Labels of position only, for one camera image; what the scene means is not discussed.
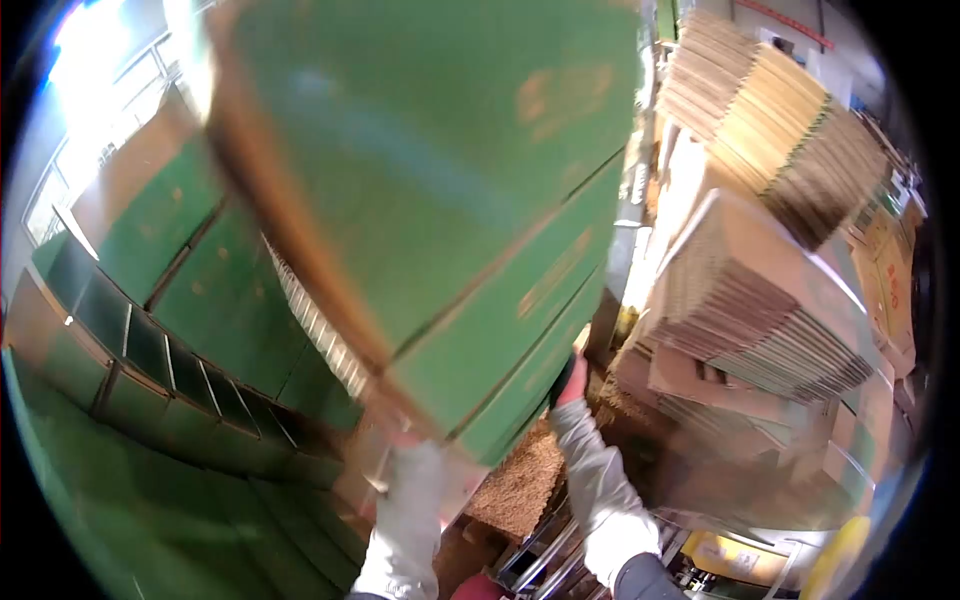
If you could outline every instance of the cardboard box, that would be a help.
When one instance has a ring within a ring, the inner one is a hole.
[[[867,316],[874,331],[874,343],[877,348],[886,344],[890,332],[887,329],[886,304],[883,301],[883,285],[876,262],[870,257],[870,250],[857,242],[849,244],[850,256],[856,269],[859,283],[860,300],[867,309]]]
[[[703,363],[701,366],[698,369],[695,359],[660,345],[650,365],[648,386],[654,392],[731,410],[745,417],[789,427],[805,425],[806,408],[801,404],[763,392],[732,375],[724,373],[717,378],[715,375],[720,372]]]
[[[899,231],[887,240],[876,258],[883,291],[883,306],[887,315],[890,350],[898,351],[904,357],[903,361],[898,361],[902,364],[894,365],[900,367],[897,378],[902,378],[912,371],[913,360],[909,357],[915,357],[916,354],[913,349],[913,317],[910,311],[912,261],[908,252],[906,236]]]
[[[903,234],[910,246],[910,251],[917,243],[917,229],[926,219],[926,208],[924,201],[916,190],[911,190],[910,198],[903,208],[903,214],[900,216],[900,226],[903,228]]]
[[[874,343],[880,354],[893,365],[895,379],[913,371],[916,350],[910,312],[912,250],[902,230],[892,229],[876,254],[866,245],[848,240],[857,281],[850,281],[870,317]]]
[[[871,258],[877,258],[887,240],[900,229],[900,224],[886,208],[880,207],[874,213],[873,221],[864,230],[864,244]]]

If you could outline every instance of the hand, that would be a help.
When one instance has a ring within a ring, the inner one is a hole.
[[[580,352],[574,353],[573,372],[566,381],[564,390],[557,397],[557,406],[563,406],[577,398],[584,397],[587,390],[587,359]]]

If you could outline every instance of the arm sleeve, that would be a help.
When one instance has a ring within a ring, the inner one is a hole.
[[[613,597],[618,600],[685,600],[653,554],[637,554],[616,576]]]
[[[612,588],[632,557],[660,555],[657,524],[627,481],[620,451],[600,438],[582,397],[550,411],[550,424],[566,460],[570,506],[584,535],[584,564]]]
[[[443,453],[433,442],[393,452],[390,488],[377,498],[376,525],[350,597],[436,600]]]

